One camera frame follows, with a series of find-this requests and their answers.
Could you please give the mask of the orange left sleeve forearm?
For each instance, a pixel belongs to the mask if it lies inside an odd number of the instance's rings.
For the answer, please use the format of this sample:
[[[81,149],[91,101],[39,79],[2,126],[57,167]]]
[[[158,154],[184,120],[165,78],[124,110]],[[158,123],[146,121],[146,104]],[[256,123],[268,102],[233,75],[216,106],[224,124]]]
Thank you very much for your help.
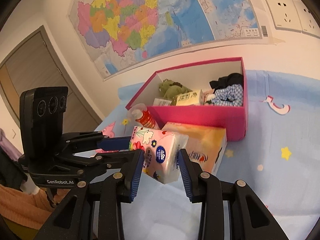
[[[4,218],[39,230],[53,211],[54,208],[42,189],[37,194],[26,194],[1,185],[1,215]]]

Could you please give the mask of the left hand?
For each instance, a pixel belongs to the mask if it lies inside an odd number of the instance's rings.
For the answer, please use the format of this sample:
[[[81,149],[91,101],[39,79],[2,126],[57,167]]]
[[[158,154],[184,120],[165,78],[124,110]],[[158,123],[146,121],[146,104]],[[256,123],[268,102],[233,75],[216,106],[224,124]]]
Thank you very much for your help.
[[[46,194],[52,203],[59,204],[69,191],[70,189],[46,189]]]

